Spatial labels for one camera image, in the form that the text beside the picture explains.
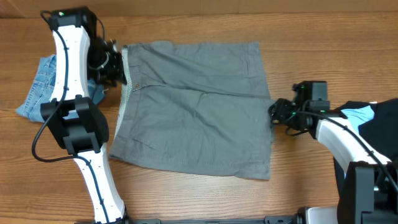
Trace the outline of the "grey cotton shorts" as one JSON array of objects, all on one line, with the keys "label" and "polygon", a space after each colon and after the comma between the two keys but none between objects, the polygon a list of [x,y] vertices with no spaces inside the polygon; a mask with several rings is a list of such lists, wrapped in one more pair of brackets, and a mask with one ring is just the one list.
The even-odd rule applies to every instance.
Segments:
[{"label": "grey cotton shorts", "polygon": [[268,180],[274,130],[259,44],[125,45],[109,155],[149,169]]}]

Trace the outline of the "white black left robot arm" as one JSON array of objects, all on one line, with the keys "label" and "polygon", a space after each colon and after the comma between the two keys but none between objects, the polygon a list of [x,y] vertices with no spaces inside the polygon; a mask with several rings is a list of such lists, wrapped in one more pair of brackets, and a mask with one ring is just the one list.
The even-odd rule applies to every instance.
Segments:
[{"label": "white black left robot arm", "polygon": [[109,128],[88,91],[88,81],[104,86],[126,84],[116,40],[98,35],[102,22],[88,7],[41,11],[56,46],[56,78],[49,102],[40,106],[57,144],[67,151],[84,178],[94,210],[94,223],[129,223],[106,152]]}]

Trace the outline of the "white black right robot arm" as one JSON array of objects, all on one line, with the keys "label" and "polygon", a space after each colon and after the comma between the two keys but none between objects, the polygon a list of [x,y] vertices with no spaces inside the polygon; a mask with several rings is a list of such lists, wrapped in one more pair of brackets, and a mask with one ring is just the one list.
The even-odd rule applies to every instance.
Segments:
[{"label": "white black right robot arm", "polygon": [[397,166],[355,133],[343,113],[327,100],[283,98],[268,112],[272,124],[309,133],[345,173],[337,206],[304,208],[293,223],[397,223]]}]

